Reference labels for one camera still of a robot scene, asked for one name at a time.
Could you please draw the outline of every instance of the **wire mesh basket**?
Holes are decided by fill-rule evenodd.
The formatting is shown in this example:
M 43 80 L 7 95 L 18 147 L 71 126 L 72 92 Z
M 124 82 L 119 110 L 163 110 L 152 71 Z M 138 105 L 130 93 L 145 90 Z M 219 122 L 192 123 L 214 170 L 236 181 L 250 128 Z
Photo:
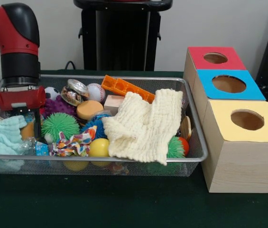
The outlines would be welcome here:
M 69 78 L 88 85 L 101 84 L 103 76 L 42 75 L 40 85 L 62 90 Z M 180 78 L 119 77 L 151 93 L 158 89 L 183 91 L 182 118 L 191 120 L 192 136 L 190 151 L 186 158 L 168 158 L 167 166 L 157 162 L 140 163 L 123 158 L 56 157 L 0 155 L 2 174 L 47 174 L 47 175 L 132 175 L 132 176 L 190 176 L 199 162 L 206 159 L 208 151 L 188 83 Z

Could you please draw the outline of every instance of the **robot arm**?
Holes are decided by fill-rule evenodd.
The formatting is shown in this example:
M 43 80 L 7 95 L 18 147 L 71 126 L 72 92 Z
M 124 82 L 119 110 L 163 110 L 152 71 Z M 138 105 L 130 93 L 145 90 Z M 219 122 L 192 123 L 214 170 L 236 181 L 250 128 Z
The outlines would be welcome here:
M 0 6 L 0 54 L 5 87 L 37 85 L 39 31 L 32 9 L 22 3 Z
M 34 112 L 36 138 L 41 135 L 39 108 L 46 100 L 44 88 L 35 87 L 40 79 L 38 48 L 39 29 L 32 9 L 22 3 L 0 6 L 0 54 L 4 83 L 4 89 L 0 91 L 0 109 L 15 115 Z

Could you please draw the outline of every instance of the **green spiky ball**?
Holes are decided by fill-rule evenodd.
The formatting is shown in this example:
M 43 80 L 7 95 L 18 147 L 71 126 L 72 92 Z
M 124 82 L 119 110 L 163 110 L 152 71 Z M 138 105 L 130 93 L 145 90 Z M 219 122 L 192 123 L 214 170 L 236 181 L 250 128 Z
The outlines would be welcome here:
M 48 133 L 54 141 L 57 141 L 60 132 L 63 132 L 65 137 L 69 139 L 74 134 L 79 134 L 79 124 L 71 115 L 65 113 L 51 114 L 42 124 L 42 136 L 44 137 Z
M 178 137 L 173 137 L 170 142 L 168 143 L 168 158 L 184 158 L 185 157 L 185 150 L 181 141 Z
M 178 137 L 173 137 L 168 143 L 168 158 L 184 158 L 184 148 Z M 158 162 L 140 164 L 139 168 L 146 170 L 152 176 L 170 176 L 181 169 L 180 162 L 171 162 L 164 166 Z

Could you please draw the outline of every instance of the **soccer ball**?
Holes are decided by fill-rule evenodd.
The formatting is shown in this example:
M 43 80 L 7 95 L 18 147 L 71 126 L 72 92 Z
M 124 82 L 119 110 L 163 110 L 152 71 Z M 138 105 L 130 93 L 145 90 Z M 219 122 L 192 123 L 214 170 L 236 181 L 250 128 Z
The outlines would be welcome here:
M 56 97 L 60 95 L 59 91 L 53 87 L 47 87 L 45 89 L 46 98 L 56 100 Z

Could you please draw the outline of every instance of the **tin lid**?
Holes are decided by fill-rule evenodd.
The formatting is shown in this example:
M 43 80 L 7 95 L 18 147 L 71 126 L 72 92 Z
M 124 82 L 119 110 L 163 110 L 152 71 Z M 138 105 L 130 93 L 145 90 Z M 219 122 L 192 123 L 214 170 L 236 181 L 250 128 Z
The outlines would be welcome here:
M 81 96 L 86 96 L 88 94 L 88 88 L 85 84 L 79 82 L 78 80 L 75 79 L 68 79 L 67 80 L 67 85 L 70 89 L 74 90 Z

